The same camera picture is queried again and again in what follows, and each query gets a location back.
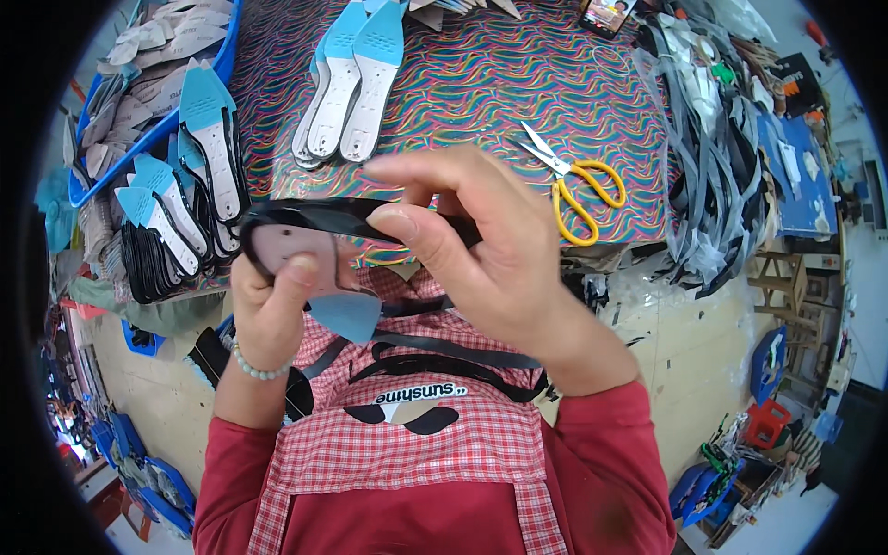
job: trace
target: patterned tablecloth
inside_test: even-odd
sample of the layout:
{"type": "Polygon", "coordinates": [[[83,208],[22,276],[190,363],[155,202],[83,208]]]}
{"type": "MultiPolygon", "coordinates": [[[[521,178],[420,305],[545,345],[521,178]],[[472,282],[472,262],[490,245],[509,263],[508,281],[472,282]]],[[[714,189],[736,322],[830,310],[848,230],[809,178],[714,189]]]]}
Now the patterned tablecloth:
{"type": "MultiPolygon", "coordinates": [[[[607,207],[577,176],[574,194],[599,222],[602,242],[657,242],[669,222],[668,179],[659,153],[666,135],[630,59],[630,23],[613,42],[577,26],[576,2],[516,0],[523,20],[492,3],[467,16],[447,12],[440,33],[410,18],[404,61],[389,98],[377,152],[473,143],[505,160],[540,194],[549,169],[513,141],[526,121],[565,160],[594,158],[622,176],[629,200],[607,207]]],[[[345,0],[250,0],[244,5],[234,76],[247,181],[255,201],[368,196],[400,190],[336,161],[303,170],[290,152],[314,93],[308,62],[345,0]]],[[[609,178],[599,176],[605,188],[609,178]]],[[[572,211],[568,227],[588,232],[572,211]]],[[[392,245],[365,244],[362,265],[404,261],[392,245]]]]}

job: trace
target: red sleeve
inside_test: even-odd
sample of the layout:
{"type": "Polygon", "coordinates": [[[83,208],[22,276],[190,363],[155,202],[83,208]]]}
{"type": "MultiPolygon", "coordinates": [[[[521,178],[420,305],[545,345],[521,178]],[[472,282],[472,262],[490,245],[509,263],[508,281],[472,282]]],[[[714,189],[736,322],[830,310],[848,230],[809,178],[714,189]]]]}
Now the red sleeve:
{"type": "Polygon", "coordinates": [[[632,382],[566,397],[554,430],[543,425],[561,497],[553,502],[563,504],[574,552],[672,551],[675,522],[650,415],[647,389],[632,382]]]}
{"type": "Polygon", "coordinates": [[[194,515],[194,552],[245,553],[274,453],[276,430],[251,430],[214,417],[194,515]]]}

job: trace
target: apron logo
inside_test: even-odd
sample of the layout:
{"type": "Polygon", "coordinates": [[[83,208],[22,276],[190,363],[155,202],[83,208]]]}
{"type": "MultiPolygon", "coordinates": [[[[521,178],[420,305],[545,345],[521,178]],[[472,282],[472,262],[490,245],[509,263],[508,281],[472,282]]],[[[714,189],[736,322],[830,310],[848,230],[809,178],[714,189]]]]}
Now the apron logo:
{"type": "Polygon", "coordinates": [[[404,389],[396,389],[394,391],[380,393],[373,400],[373,404],[381,405],[384,403],[400,403],[411,400],[456,397],[465,395],[468,392],[469,389],[467,387],[456,385],[453,382],[446,382],[445,384],[418,385],[416,387],[405,387],[404,389]]]}

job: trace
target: red shirt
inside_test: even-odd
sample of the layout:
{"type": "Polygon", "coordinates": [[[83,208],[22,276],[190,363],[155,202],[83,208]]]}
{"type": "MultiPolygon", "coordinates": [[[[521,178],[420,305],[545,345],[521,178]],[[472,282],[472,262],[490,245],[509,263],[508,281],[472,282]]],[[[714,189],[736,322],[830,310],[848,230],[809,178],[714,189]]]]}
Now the red shirt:
{"type": "MultiPolygon", "coordinates": [[[[647,390],[633,382],[561,400],[540,418],[549,487],[571,553],[670,553],[675,523],[647,390]]],[[[210,422],[194,552],[247,550],[274,430],[210,422]]],[[[522,553],[510,484],[448,482],[293,496],[282,553],[522,553]]]]}

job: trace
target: smartphone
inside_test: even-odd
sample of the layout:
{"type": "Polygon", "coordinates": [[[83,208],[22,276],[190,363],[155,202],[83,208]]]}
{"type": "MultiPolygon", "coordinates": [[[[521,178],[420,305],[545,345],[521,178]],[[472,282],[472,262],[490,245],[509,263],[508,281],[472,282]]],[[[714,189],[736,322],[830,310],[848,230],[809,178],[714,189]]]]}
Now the smartphone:
{"type": "Polygon", "coordinates": [[[580,27],[598,36],[613,39],[629,18],[638,0],[589,0],[580,16],[580,27]]]}

